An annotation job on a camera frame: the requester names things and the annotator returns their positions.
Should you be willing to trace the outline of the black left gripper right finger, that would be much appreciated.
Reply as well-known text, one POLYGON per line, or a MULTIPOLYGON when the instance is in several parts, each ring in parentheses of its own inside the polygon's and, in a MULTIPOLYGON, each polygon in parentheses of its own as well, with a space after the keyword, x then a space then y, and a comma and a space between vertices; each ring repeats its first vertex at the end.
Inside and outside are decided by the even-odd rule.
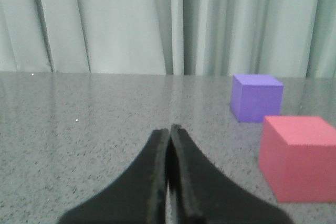
POLYGON ((188 132, 170 130, 170 193, 176 223, 292 223, 287 213, 224 175, 188 132))

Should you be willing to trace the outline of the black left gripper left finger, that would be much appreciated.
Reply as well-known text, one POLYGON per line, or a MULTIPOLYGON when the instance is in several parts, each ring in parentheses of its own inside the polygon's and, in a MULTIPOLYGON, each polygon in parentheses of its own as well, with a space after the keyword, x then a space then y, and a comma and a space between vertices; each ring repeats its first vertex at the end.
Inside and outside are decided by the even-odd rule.
POLYGON ((165 223, 169 143, 167 129, 152 131, 138 156, 112 184, 67 211, 59 223, 165 223))

